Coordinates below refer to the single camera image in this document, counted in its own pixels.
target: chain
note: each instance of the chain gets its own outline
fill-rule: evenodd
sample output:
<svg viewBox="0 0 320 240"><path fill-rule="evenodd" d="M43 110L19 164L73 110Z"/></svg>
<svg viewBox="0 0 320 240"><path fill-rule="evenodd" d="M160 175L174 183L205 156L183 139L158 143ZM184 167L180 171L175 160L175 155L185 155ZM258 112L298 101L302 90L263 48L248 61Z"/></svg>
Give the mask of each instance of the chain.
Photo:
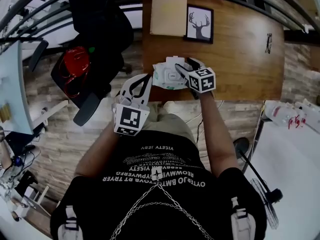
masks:
<svg viewBox="0 0 320 240"><path fill-rule="evenodd" d="M169 203L165 203L165 202L149 202L149 203L145 203L142 204L140 206L137 206L141 200L143 198L146 197L146 195L148 195L154 188L158 187L159 189L161 189L164 194L174 203L173 204L169 204ZM111 240L115 240L116 237L120 234L121 232L121 228L122 226L126 223L127 219L136 211L138 211L139 209L146 207L146 206L151 206L151 205L163 205L163 206L169 206L171 208L175 208L177 210L179 210L180 212L184 213L191 221L194 225L196 225L199 230L202 232L202 234L204 235L204 237L206 239L209 240L214 240L206 231L205 229L199 224L199 222L197 222L197 220L192 217L185 209L183 209L180 204L173 199L173 197L167 192L165 191L165 189L161 186L160 182L158 181L156 185L153 185L148 191L146 191L132 206L132 208L128 211L128 213L126 214L126 216L124 217L124 219L120 222L120 224L116 227L116 229L114 230L112 236L111 236Z"/></svg>

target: framed picture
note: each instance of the framed picture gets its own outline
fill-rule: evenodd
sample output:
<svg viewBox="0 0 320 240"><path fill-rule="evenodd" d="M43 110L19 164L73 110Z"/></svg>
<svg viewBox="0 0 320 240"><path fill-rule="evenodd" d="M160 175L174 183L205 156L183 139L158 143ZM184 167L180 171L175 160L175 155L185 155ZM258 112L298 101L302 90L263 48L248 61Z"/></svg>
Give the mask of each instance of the framed picture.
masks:
<svg viewBox="0 0 320 240"><path fill-rule="evenodd" d="M214 43L214 11L209 8L187 5L185 40Z"/></svg>

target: wooden desk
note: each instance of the wooden desk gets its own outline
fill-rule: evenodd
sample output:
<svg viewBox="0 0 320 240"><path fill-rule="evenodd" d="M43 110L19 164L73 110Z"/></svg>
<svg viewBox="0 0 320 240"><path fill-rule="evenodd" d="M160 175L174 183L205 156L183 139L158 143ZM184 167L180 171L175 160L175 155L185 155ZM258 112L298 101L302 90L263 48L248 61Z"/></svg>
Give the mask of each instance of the wooden desk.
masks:
<svg viewBox="0 0 320 240"><path fill-rule="evenodd" d="M218 100L279 100L285 64L283 26L252 9L225 0L187 0L214 10L213 44L181 37L150 35L152 0L143 0L143 72L168 56L193 57L216 75ZM271 53L265 53L272 33ZM149 101L192 100L188 89L166 90L153 86Z"/></svg>

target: green object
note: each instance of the green object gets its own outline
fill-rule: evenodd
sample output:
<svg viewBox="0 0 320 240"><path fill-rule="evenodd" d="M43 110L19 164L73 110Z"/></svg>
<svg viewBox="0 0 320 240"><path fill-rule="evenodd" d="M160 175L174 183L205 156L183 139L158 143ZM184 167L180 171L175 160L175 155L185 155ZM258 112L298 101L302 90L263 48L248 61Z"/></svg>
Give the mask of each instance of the green object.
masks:
<svg viewBox="0 0 320 240"><path fill-rule="evenodd" d="M95 47L90 47L89 48L89 53L92 54L95 51L95 49L96 49Z"/></svg>

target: black t-shirt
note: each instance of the black t-shirt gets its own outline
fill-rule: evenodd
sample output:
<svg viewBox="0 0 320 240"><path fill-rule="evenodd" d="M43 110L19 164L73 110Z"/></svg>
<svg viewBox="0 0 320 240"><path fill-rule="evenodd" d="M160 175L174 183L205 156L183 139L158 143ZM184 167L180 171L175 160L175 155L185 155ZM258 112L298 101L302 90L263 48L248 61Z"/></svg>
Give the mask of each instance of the black t-shirt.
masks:
<svg viewBox="0 0 320 240"><path fill-rule="evenodd" d="M152 179L153 167L161 168L160 186ZM73 206L85 240L111 239L120 224L118 240L206 239L203 232L215 240L233 239L234 197L254 217L255 239L263 239L264 205L239 169L226 169L216 178L189 139L141 131L120 138L101 176L73 179L52 214L51 234L58 239L66 206Z"/></svg>

